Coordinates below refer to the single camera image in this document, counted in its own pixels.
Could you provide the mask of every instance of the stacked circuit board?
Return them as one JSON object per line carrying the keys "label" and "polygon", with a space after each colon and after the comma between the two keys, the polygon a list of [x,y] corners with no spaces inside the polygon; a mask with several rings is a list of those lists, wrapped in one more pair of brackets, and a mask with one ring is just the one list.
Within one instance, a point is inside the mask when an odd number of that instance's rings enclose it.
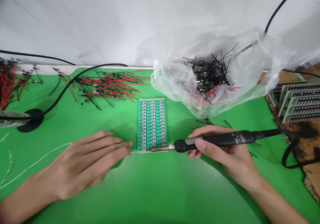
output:
{"label": "stacked circuit board", "polygon": [[138,116],[138,152],[167,144],[164,99],[140,99]]}
{"label": "stacked circuit board", "polygon": [[320,119],[320,83],[281,84],[268,96],[282,123]]}

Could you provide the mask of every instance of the brown stained surface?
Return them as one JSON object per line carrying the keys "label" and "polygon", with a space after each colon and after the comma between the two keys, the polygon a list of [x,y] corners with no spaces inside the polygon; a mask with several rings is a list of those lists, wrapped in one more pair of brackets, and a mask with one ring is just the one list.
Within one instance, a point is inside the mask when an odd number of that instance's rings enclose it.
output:
{"label": "brown stained surface", "polygon": [[[275,122],[280,128],[293,131],[300,137],[300,143],[293,150],[299,162],[313,160],[320,156],[320,120],[307,122],[284,123],[277,117],[278,110],[273,107],[270,99],[266,96],[272,114],[275,116]],[[303,167],[303,170],[311,182],[313,191],[311,193],[320,196],[320,163],[314,163]]]}
{"label": "brown stained surface", "polygon": [[[263,73],[259,79],[259,82],[261,82],[264,79],[265,73]],[[291,83],[291,82],[298,82],[298,78],[295,74],[291,72],[285,72],[282,71],[279,73],[279,82],[278,84],[282,83]]]}

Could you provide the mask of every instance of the soldering iron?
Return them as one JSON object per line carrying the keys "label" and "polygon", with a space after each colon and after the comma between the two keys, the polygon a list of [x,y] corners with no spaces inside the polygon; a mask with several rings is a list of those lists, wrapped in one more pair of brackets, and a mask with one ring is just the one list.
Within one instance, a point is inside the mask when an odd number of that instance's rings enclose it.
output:
{"label": "soldering iron", "polygon": [[234,145],[241,145],[246,143],[253,143],[258,139],[263,139],[270,136],[276,136],[281,133],[282,131],[280,129],[273,129],[273,130],[267,130],[267,131],[253,131],[253,132],[252,131],[236,131],[236,132],[229,132],[229,133],[224,133],[219,135],[197,137],[197,138],[186,139],[186,140],[177,140],[173,144],[160,146],[160,147],[152,147],[148,151],[157,152],[157,151],[175,150],[176,152],[187,152],[191,150],[197,150],[197,147],[195,145],[196,139],[205,140],[219,147],[234,146]]}

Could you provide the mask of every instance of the fingernail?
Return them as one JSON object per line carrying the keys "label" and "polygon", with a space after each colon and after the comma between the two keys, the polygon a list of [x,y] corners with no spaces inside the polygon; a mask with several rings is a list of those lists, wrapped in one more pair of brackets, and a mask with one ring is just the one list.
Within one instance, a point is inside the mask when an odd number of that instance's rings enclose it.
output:
{"label": "fingernail", "polygon": [[200,150],[200,151],[204,151],[207,147],[207,144],[204,140],[202,139],[197,139],[196,140],[196,147]]}

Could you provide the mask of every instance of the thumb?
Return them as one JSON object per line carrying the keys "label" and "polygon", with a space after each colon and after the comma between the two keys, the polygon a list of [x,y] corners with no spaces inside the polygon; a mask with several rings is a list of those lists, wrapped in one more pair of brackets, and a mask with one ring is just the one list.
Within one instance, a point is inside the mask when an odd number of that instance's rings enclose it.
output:
{"label": "thumb", "polygon": [[207,142],[202,139],[196,139],[196,147],[206,156],[210,157],[211,159],[220,162],[225,166],[230,166],[234,161],[232,156],[225,151],[223,151],[220,147]]}

